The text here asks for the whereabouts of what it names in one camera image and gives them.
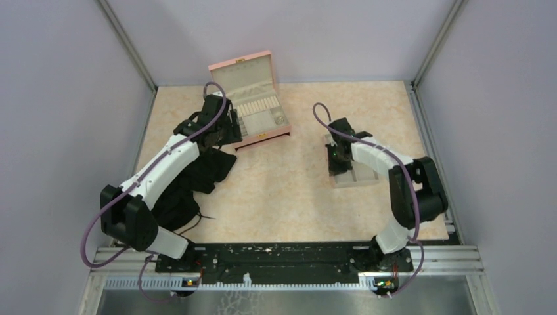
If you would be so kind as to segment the pink divided tray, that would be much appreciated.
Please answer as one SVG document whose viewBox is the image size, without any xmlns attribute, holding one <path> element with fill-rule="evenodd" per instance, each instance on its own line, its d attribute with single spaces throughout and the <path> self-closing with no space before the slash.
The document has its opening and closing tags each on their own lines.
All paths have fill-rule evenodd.
<svg viewBox="0 0 557 315">
<path fill-rule="evenodd" d="M 334 161 L 334 141 L 330 134 L 323 136 L 323 142 L 327 154 L 328 177 L 334 189 L 372 186 L 380 182 L 378 173 L 362 163 L 352 161 L 351 168 L 348 169 L 347 163 Z"/>
</svg>

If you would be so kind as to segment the pink jewelry box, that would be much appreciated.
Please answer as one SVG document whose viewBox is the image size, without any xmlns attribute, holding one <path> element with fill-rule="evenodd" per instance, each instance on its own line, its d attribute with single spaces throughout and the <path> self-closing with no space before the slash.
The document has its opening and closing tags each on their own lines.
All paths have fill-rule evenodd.
<svg viewBox="0 0 557 315">
<path fill-rule="evenodd" d="M 208 69 L 237 112 L 242 141 L 233 144 L 236 151 L 290 135 L 292 126 L 279 100 L 271 51 L 233 58 Z"/>
</svg>

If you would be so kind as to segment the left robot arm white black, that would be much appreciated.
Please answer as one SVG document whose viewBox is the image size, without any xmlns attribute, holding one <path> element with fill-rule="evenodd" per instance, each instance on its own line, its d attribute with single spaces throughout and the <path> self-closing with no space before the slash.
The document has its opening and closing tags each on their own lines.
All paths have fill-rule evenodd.
<svg viewBox="0 0 557 315">
<path fill-rule="evenodd" d="M 170 257 L 182 272 L 192 270 L 197 254 L 175 230 L 199 212 L 193 192 L 211 193 L 236 163 L 237 157 L 220 147 L 241 141 L 231 100 L 205 95 L 202 109 L 178 124 L 136 175 L 102 190 L 102 232 L 136 251 Z"/>
</svg>

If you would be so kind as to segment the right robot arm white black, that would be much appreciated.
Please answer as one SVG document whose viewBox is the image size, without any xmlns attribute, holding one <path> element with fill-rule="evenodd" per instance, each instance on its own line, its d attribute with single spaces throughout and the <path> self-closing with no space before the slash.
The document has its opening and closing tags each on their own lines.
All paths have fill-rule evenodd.
<svg viewBox="0 0 557 315">
<path fill-rule="evenodd" d="M 387 149 L 368 132 L 355 132 L 346 118 L 328 124 L 326 144 L 330 177 L 345 176 L 355 163 L 387 178 L 393 218 L 370 241 L 368 261 L 387 270 L 409 240 L 415 240 L 423 222 L 435 220 L 449 202 L 432 158 L 409 157 Z"/>
</svg>

